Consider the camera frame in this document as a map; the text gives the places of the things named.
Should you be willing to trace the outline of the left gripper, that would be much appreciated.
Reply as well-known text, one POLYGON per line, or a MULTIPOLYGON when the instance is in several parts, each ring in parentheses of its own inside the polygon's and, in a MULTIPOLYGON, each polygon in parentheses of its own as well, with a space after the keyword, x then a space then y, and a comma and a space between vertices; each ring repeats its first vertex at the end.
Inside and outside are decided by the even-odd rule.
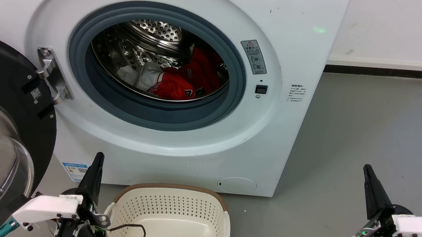
POLYGON ((109 216, 97 210, 105 155, 98 152, 77 189, 58 197, 35 196, 12 217, 25 230, 33 223, 56 223, 54 237, 108 237, 109 216))

